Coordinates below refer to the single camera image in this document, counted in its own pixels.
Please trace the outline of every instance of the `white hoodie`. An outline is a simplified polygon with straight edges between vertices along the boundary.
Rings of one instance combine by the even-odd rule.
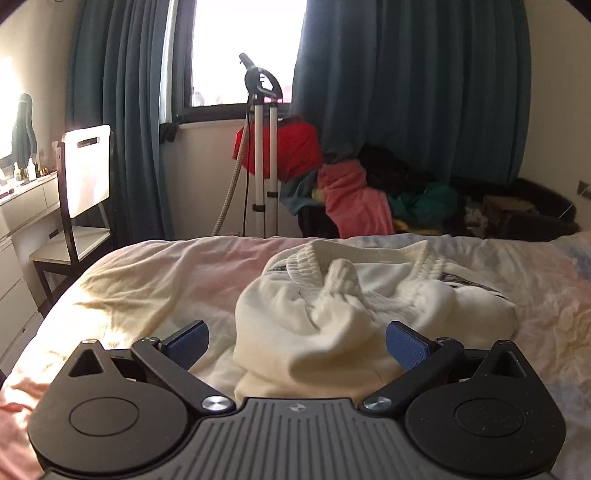
[[[400,320],[466,348],[508,339],[514,305],[427,241],[399,250],[316,240],[272,257],[236,304],[235,396],[350,397],[359,402],[402,374],[385,346]]]

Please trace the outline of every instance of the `sunlight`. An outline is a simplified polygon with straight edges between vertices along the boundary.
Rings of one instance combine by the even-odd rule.
[[[21,82],[12,66],[12,58],[0,57],[0,158],[12,153],[12,127],[21,93]]]
[[[291,101],[306,0],[199,0],[193,36],[193,106],[244,103],[238,55],[269,70]]]

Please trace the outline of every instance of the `pink bedsheet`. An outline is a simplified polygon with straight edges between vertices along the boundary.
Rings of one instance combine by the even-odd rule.
[[[422,237],[345,241],[400,248]],[[151,241],[113,252],[58,301],[0,391],[0,479],[32,480],[41,468],[28,442],[28,417],[66,358],[85,338],[127,348],[164,338],[194,319],[210,329],[210,348],[190,370],[233,396],[243,371],[232,362],[234,308],[268,259],[305,239],[218,237]],[[490,278],[518,306],[515,341],[544,380],[567,421],[554,473],[561,480],[591,471],[591,232],[548,244],[429,238],[433,248]]]

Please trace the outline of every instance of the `pile of clothes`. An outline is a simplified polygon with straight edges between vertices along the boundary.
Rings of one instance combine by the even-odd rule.
[[[440,235],[443,222],[458,211],[453,189],[416,171],[386,148],[365,145],[357,158],[328,157],[320,150],[313,126],[299,119],[280,124],[284,126],[277,133],[279,201],[292,215],[306,206],[323,206],[339,236],[350,238],[400,232]],[[243,165],[254,173],[250,155]],[[264,165],[268,178],[268,152]]]

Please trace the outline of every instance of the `white desk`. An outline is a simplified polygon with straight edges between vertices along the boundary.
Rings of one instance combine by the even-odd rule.
[[[12,195],[0,199],[0,241],[59,207],[57,173],[16,187]]]
[[[34,247],[30,244],[46,239],[37,239],[29,227],[59,207],[57,174],[17,187],[0,199],[0,369],[5,374],[43,321],[30,290],[36,275],[23,273],[23,258],[28,260],[27,251]]]

